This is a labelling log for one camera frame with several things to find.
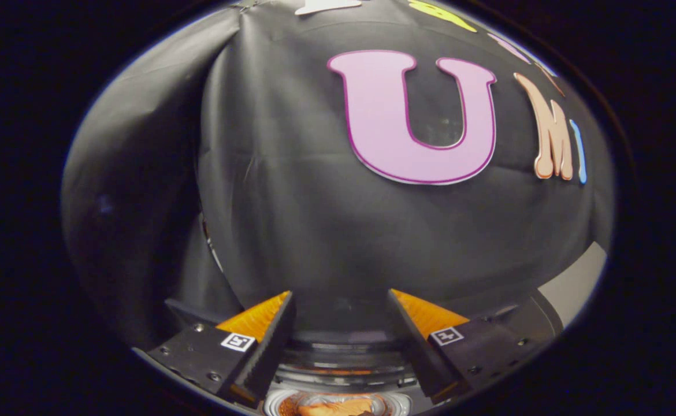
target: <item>orange object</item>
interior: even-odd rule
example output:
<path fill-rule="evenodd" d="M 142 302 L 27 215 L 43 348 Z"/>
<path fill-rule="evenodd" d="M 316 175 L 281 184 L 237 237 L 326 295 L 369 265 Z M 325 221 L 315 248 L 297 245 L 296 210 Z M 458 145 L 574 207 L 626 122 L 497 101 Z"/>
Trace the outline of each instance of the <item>orange object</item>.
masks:
<path fill-rule="evenodd" d="M 365 411 L 372 413 L 372 400 L 353 399 L 342 403 L 315 403 L 298 407 L 299 416 L 358 416 Z"/>
<path fill-rule="evenodd" d="M 261 342 L 266 335 L 266 330 L 269 329 L 269 325 L 272 324 L 274 316 L 278 313 L 288 294 L 289 290 L 269 300 L 265 300 L 253 306 L 253 308 L 242 311 L 242 313 L 222 322 L 216 328 L 228 332 L 236 332 L 241 335 L 248 335 Z"/>
<path fill-rule="evenodd" d="M 431 332 L 469 322 L 467 318 L 464 318 L 460 314 L 441 308 L 441 306 L 427 300 L 416 298 L 395 289 L 392 289 L 392 293 L 397 297 L 397 300 L 399 300 L 399 303 L 410 316 L 410 319 L 413 320 L 415 327 L 417 327 L 420 334 L 426 340 Z"/>

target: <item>black fabric backdrop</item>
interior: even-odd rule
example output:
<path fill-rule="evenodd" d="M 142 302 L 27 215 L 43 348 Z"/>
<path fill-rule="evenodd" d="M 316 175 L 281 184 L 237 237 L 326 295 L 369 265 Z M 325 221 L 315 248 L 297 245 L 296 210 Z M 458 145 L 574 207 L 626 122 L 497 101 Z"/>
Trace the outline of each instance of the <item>black fabric backdrop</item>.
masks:
<path fill-rule="evenodd" d="M 633 140 L 645 203 L 632 256 L 613 264 L 622 277 L 594 312 L 465 413 L 676 414 L 676 7 L 488 4 L 603 90 Z M 93 313 L 58 216 L 69 142 L 98 87 L 173 29 L 180 7 L 0 5 L 0 414 L 188 413 Z"/>
<path fill-rule="evenodd" d="M 565 69 L 562 97 L 486 29 L 470 34 L 404 1 L 309 18 L 294 16 L 299 5 L 230 8 L 176 31 L 124 69 L 84 119 L 64 171 L 64 232 L 84 288 L 127 343 L 149 350 L 175 333 L 159 329 L 161 306 L 180 281 L 232 290 L 230 299 L 196 295 L 198 304 L 179 297 L 208 313 L 293 290 L 301 334 L 380 330 L 389 287 L 473 318 L 529 296 L 592 242 L 610 250 L 608 144 L 618 139 Z M 493 71 L 489 166 L 443 187 L 366 169 L 347 140 L 343 82 L 325 68 L 351 50 L 418 60 L 407 75 L 410 124 L 439 146 L 458 139 L 462 111 L 454 81 L 432 63 L 451 56 Z M 536 122 L 515 72 L 579 124 L 586 184 L 534 175 Z M 190 226 L 197 197 L 224 273 L 181 272 L 191 256 L 177 240 L 201 234 Z"/>

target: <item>letter u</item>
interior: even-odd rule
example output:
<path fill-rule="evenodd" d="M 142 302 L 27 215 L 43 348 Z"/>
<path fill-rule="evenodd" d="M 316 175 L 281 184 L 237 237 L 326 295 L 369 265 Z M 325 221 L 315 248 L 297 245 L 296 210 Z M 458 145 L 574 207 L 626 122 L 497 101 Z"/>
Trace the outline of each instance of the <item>letter u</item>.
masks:
<path fill-rule="evenodd" d="M 447 185 L 480 173 L 495 150 L 495 111 L 489 69 L 453 58 L 436 65 L 456 79 L 464 129 L 450 146 L 431 146 L 412 133 L 404 73 L 415 58 L 392 50 L 333 56 L 328 68 L 343 76 L 346 122 L 354 153 L 367 168 L 394 181 Z"/>

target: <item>yellow letter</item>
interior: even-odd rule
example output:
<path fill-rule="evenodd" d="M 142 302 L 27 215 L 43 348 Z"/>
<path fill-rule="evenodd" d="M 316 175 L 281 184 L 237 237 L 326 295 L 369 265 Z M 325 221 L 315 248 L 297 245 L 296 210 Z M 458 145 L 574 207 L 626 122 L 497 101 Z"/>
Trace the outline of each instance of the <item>yellow letter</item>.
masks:
<path fill-rule="evenodd" d="M 566 181 L 570 180 L 574 168 L 571 165 L 571 144 L 564 111 L 554 100 L 551 100 L 551 110 L 549 110 L 544 96 L 533 82 L 519 73 L 513 76 L 528 93 L 530 103 L 533 105 L 533 113 L 536 114 L 538 157 L 533 164 L 536 176 L 548 179 L 553 173 Z"/>
<path fill-rule="evenodd" d="M 475 32 L 476 34 L 476 29 L 469 26 L 469 24 L 464 20 L 462 20 L 462 18 L 453 13 L 449 13 L 446 10 L 443 10 L 442 8 L 433 5 L 428 5 L 428 3 L 419 2 L 418 0 L 410 0 L 410 7 L 414 8 L 415 10 L 419 10 L 425 14 L 429 14 L 433 17 L 442 18 L 445 21 L 450 21 L 451 23 L 456 24 L 456 26 L 463 27 L 467 31 Z"/>

